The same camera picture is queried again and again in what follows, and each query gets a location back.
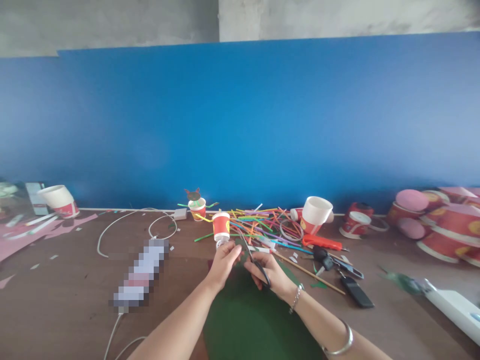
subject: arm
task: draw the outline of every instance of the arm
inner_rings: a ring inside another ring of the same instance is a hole
[[[218,248],[210,272],[195,290],[135,349],[129,360],[189,359],[215,296],[240,260],[240,245]]]
[[[265,269],[271,282],[271,290],[287,304],[292,305],[297,294],[298,287],[290,280],[275,261],[273,255],[263,252],[254,252],[253,257],[258,260]],[[262,277],[260,270],[247,261],[245,268],[251,273],[253,281],[259,290],[262,289]],[[338,351],[347,343],[347,329],[335,315],[320,305],[305,291],[300,292],[295,312],[300,316],[308,331],[315,340],[329,351]],[[378,347],[364,338],[355,330],[353,331],[353,344],[345,353],[335,356],[338,360],[388,360],[388,357]]]

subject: silver bracelet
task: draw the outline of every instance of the silver bracelet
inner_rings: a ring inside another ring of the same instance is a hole
[[[300,292],[302,291],[302,288],[304,286],[302,284],[298,285],[298,288],[296,289],[296,295],[295,295],[295,300],[293,301],[293,304],[290,306],[290,310],[288,310],[288,313],[291,315],[294,310],[295,310],[295,307],[297,306],[297,303],[299,302],[299,299],[300,299]]]
[[[348,349],[350,349],[352,347],[352,344],[354,343],[354,333],[352,332],[352,329],[350,328],[350,326],[345,322],[343,321],[342,319],[339,319],[346,327],[346,330],[348,332],[348,340],[345,344],[344,347],[342,347],[340,350],[338,351],[328,351],[324,346],[321,347],[321,349],[323,350],[323,352],[326,354],[326,355],[341,355],[343,353],[345,353],[346,351],[348,351]]]

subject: forearm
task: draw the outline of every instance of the forearm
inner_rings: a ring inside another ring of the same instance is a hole
[[[130,360],[189,359],[217,292],[202,281],[132,353]]]
[[[292,304],[294,298],[295,295],[290,295],[285,301]],[[338,351],[346,345],[348,332],[344,323],[303,290],[295,307],[295,312],[300,316],[315,340],[327,350]],[[390,359],[383,351],[354,330],[351,348],[334,358],[338,360]]]

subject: key fob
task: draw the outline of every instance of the key fob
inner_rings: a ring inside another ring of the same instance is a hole
[[[364,293],[360,285],[349,276],[342,276],[340,278],[341,284],[345,287],[347,293],[353,298],[357,305],[363,309],[375,307],[374,303]]]

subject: blue board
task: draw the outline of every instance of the blue board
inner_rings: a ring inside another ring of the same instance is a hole
[[[480,185],[480,33],[0,59],[1,173],[82,207],[223,209]]]

